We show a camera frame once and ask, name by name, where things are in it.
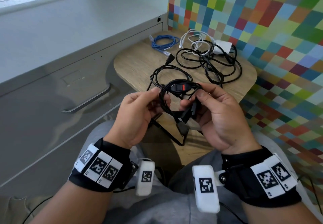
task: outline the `colorful mosaic wall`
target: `colorful mosaic wall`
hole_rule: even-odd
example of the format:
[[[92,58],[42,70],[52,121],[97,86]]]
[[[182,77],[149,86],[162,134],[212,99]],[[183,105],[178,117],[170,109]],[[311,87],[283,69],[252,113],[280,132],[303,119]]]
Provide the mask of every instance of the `colorful mosaic wall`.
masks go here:
[[[315,178],[323,203],[323,0],[169,0],[168,25],[230,41],[255,66],[245,116]]]

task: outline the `drawer handle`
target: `drawer handle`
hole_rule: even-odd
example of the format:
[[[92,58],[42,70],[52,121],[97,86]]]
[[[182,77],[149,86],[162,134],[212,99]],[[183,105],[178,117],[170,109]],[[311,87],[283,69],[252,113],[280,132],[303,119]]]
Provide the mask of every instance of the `drawer handle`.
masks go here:
[[[71,110],[63,110],[63,113],[75,113],[79,111],[80,109],[84,108],[85,106],[89,105],[90,103],[94,102],[95,100],[99,99],[103,95],[107,94],[111,89],[111,84],[108,83],[107,88],[103,91],[99,92],[97,95],[91,97],[90,99],[86,100],[85,102],[81,103],[80,105],[77,105],[75,108],[72,108]]]

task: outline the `black wrist strap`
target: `black wrist strap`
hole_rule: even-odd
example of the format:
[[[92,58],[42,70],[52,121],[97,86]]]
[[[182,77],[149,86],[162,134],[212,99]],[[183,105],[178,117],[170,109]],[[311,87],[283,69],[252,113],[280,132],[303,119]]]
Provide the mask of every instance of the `black wrist strap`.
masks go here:
[[[224,177],[224,187],[237,194],[239,198],[250,205],[276,208],[296,204],[301,201],[301,197],[296,191],[296,187],[290,189],[280,196],[268,198],[264,189],[260,185],[256,175],[250,168],[257,165],[273,154],[265,147],[252,152],[222,155],[222,169],[225,173],[220,174]]]
[[[91,160],[89,160],[86,163],[86,165],[84,166],[81,172],[79,172],[75,168],[72,170],[72,173],[68,178],[69,181],[73,182],[75,185],[78,185],[82,188],[89,189],[96,192],[112,192],[117,188],[124,189],[127,183],[129,182],[129,180],[133,177],[134,173],[138,169],[138,166],[135,163],[130,162],[130,159],[129,159],[130,150],[124,149],[112,143],[103,141],[103,138],[98,140],[94,144],[94,146],[99,150],[92,156]],[[108,188],[98,184],[96,181],[93,181],[84,175],[101,151],[108,154],[113,159],[117,160],[122,164],[122,167],[118,170],[118,172],[116,173],[116,176],[113,179],[109,178],[110,180],[112,180],[112,183]],[[105,169],[100,173],[101,176],[104,175],[104,171],[108,169],[109,169],[109,165],[107,165]]]

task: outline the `left hand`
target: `left hand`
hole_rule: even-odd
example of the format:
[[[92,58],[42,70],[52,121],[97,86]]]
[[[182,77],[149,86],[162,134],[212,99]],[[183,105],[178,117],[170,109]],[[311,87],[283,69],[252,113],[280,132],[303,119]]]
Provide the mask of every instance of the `left hand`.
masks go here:
[[[125,96],[116,121],[103,140],[126,149],[138,144],[146,134],[151,118],[164,112],[160,107],[159,92],[160,89],[154,87],[150,91]],[[165,94],[164,100],[170,107],[171,97]]]

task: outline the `hand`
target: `hand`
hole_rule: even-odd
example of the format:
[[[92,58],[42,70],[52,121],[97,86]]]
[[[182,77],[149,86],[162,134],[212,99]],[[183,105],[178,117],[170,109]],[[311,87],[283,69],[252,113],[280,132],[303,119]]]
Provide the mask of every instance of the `hand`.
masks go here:
[[[126,149],[138,144],[146,134],[151,118],[164,112],[160,107],[159,92],[160,89],[154,87],[150,91],[125,96],[116,121],[103,140]],[[171,97],[165,94],[164,100],[170,107]]]
[[[236,99],[215,84],[200,83],[190,100],[182,100],[185,110],[197,99],[202,103],[196,121],[207,141],[223,154],[238,154],[261,149],[256,142]]]

